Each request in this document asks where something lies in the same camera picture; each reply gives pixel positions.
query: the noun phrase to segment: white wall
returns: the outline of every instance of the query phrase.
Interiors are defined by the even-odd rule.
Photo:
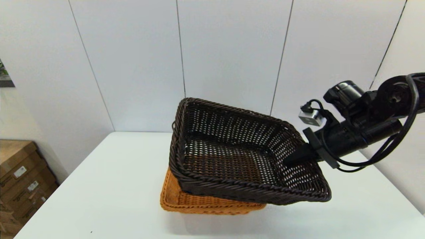
[[[292,0],[178,0],[186,96],[270,114]]]
[[[352,80],[367,90],[400,18],[403,0],[295,0],[272,116],[299,131],[300,106],[335,84]],[[324,105],[340,120],[330,104]]]
[[[384,58],[372,90],[385,80],[425,72],[425,1],[408,0],[397,31]],[[400,145],[376,167],[425,213],[425,114],[416,117]],[[380,145],[363,150],[370,158]]]
[[[115,130],[171,132],[184,98],[176,2],[70,3]]]
[[[69,175],[16,88],[0,89],[0,139],[34,141],[59,183]]]
[[[1,0],[0,6],[1,59],[70,173],[113,127],[69,3]]]

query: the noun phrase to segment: label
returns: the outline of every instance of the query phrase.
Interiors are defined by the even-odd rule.
[[[16,172],[14,172],[13,175],[15,175],[16,178],[19,178],[25,172],[26,172],[26,168],[24,166],[22,166],[18,170],[16,170]]]
[[[31,183],[31,185],[28,186],[28,190],[31,192],[38,186],[38,182],[34,181],[34,183]]]

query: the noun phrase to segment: cardboard box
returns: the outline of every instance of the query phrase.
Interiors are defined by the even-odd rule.
[[[28,198],[18,210],[12,212],[0,211],[0,222],[25,225],[56,189],[56,183],[52,184],[45,191],[38,189],[32,193],[30,198]]]
[[[0,140],[0,177],[6,175],[36,149],[32,141]]]
[[[8,223],[1,223],[0,222],[0,231],[10,234],[10,235],[16,235],[18,232],[22,229],[22,226],[20,225],[14,225],[14,224],[8,224]]]
[[[5,175],[0,178],[0,192],[6,192],[21,178],[27,175],[35,166],[41,163],[43,159],[40,158],[36,151],[18,163]]]
[[[31,196],[34,190],[39,188],[45,191],[55,180],[55,177],[43,161],[42,164],[37,165],[36,168],[31,170],[27,176],[22,178],[9,191],[3,193],[0,196],[0,200],[3,206],[9,211],[16,211]]]

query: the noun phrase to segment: basket rim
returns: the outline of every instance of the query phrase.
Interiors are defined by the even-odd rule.
[[[302,201],[314,201],[314,202],[327,202],[331,199],[331,190],[329,188],[328,182],[323,176],[322,170],[315,161],[311,161],[310,163],[314,164],[313,166],[317,170],[320,181],[323,184],[324,191],[303,191],[299,189],[291,189],[285,188],[276,185],[269,184],[261,184],[255,182],[246,182],[241,180],[234,179],[220,179],[217,177],[211,176],[203,176],[200,174],[196,174],[188,171],[181,160],[179,160],[180,152],[184,151],[184,144],[179,141],[179,139],[183,139],[183,123],[184,123],[184,112],[186,111],[187,105],[191,102],[201,103],[207,106],[211,106],[214,108],[224,108],[227,111],[235,112],[237,114],[250,114],[250,116],[259,119],[260,121],[272,121],[273,123],[279,124],[282,127],[291,129],[294,131],[294,136],[299,141],[299,143],[305,143],[302,139],[300,133],[295,130],[295,127],[289,124],[287,121],[283,121],[281,119],[277,119],[268,115],[260,114],[257,112],[253,112],[250,110],[245,110],[241,108],[236,108],[228,105],[223,105],[207,100],[202,100],[198,98],[184,98],[180,103],[176,113],[176,119],[173,123],[173,136],[170,147],[170,160],[169,167],[171,172],[178,178],[179,182],[185,182],[190,184],[195,184],[198,186],[207,186],[209,188],[232,188],[234,186],[239,186],[238,190],[249,190],[255,188],[257,193],[267,194],[267,193],[276,193],[276,196],[288,196],[294,200],[302,200]]]
[[[230,199],[221,199],[221,198],[217,198],[218,200],[225,200],[227,201],[226,205],[221,205],[221,204],[211,204],[211,205],[187,205],[187,204],[173,204],[173,203],[169,203],[166,199],[166,193],[167,193],[167,185],[169,183],[169,179],[171,177],[172,173],[170,171],[170,169],[168,168],[167,170],[167,174],[165,175],[165,180],[164,180],[164,184],[162,187],[162,191],[161,191],[161,197],[160,197],[160,204],[161,206],[167,207],[167,208],[173,208],[173,209],[189,209],[189,208],[200,208],[200,209],[226,209],[226,208],[239,208],[239,209],[244,209],[246,208],[247,210],[259,210],[262,209],[266,206],[266,204],[263,203],[255,203],[255,202],[238,202],[236,200],[230,200]]]

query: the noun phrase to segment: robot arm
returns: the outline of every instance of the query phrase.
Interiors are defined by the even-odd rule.
[[[393,77],[377,91],[368,92],[352,81],[344,81],[329,89],[323,98],[346,120],[339,122],[319,100],[308,101],[301,107],[301,120],[320,126],[326,119],[326,124],[316,132],[311,128],[303,130],[309,143],[296,149],[283,163],[291,166],[306,160],[325,160],[332,168],[355,172],[391,153],[407,134],[416,114],[425,112],[425,73]],[[313,102],[320,108],[312,108]],[[402,125],[399,119],[404,117],[407,120]],[[385,138],[387,141],[369,161],[353,163],[340,159]],[[358,168],[343,170],[340,163]]]

